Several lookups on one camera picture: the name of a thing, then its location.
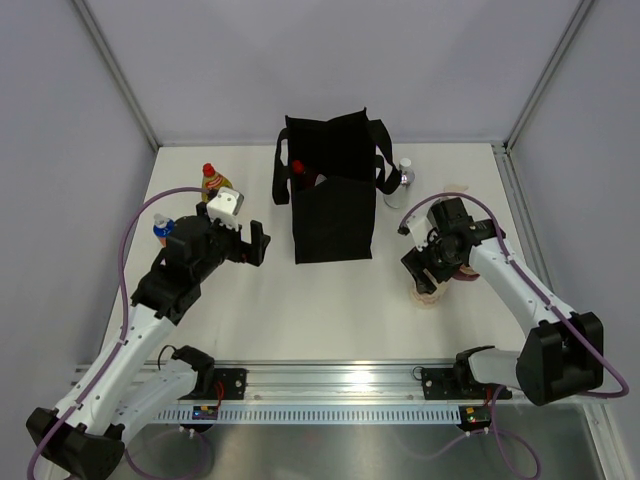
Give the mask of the cream lotion bottle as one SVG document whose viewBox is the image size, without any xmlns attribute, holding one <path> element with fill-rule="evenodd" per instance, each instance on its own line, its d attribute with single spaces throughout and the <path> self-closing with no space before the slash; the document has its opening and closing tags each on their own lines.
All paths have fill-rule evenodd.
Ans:
<svg viewBox="0 0 640 480">
<path fill-rule="evenodd" d="M 411 301 L 421 309 L 430 309 L 434 307 L 445 295 L 449 287 L 448 283 L 440 283 L 437 285 L 434 293 L 419 293 L 417 287 L 413 285 L 409 292 Z"/>
</svg>

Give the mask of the yellow dish soap bottle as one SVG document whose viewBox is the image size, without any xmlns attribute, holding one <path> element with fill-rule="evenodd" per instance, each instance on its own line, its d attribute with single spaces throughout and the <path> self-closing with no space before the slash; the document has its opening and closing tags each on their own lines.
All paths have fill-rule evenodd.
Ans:
<svg viewBox="0 0 640 480">
<path fill-rule="evenodd" d="M 202 167 L 202 200 L 210 201 L 221 188 L 233 189 L 231 181 L 221 174 L 211 163 L 205 163 Z"/>
</svg>

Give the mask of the red bottle white label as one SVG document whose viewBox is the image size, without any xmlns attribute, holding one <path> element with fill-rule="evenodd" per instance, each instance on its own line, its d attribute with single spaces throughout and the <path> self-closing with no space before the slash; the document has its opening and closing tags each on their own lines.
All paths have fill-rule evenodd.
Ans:
<svg viewBox="0 0 640 480">
<path fill-rule="evenodd" d="M 307 166 L 300 160 L 294 160 L 291 168 L 293 172 L 293 183 L 296 190 L 312 189 L 327 179 L 326 176 L 318 173 L 316 170 Z"/>
</svg>

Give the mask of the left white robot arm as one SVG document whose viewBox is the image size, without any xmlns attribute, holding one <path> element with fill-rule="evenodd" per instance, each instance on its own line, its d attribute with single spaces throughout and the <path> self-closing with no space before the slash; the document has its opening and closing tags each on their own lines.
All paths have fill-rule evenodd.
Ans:
<svg viewBox="0 0 640 480">
<path fill-rule="evenodd" d="M 208 396 L 214 361 L 183 347 L 134 392 L 145 361 L 200 298 L 201 285 L 226 261 L 258 267 L 270 237 L 251 221 L 251 240 L 206 214 L 180 218 L 151 270 L 128 300 L 128 316 L 78 384 L 54 408 L 37 408 L 26 426 L 36 453 L 78 479 L 106 479 L 133 438 L 164 408 Z"/>
</svg>

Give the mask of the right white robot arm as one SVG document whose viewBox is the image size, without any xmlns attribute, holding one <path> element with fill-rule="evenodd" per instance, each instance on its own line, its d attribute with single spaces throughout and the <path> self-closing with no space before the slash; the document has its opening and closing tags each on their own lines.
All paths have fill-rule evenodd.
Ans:
<svg viewBox="0 0 640 480">
<path fill-rule="evenodd" d="M 474 397 L 487 386 L 517 389 L 537 406 L 586 395 L 604 381 L 604 327 L 592 312 L 579 313 L 559 299 L 524 265 L 495 215 L 474 219 L 465 208 L 469 195 L 452 192 L 427 198 L 401 220 L 399 234 L 412 249 L 401 262 L 419 295 L 468 267 L 485 280 L 515 317 L 525 335 L 518 351 L 481 346 L 457 354 L 453 385 Z"/>
</svg>

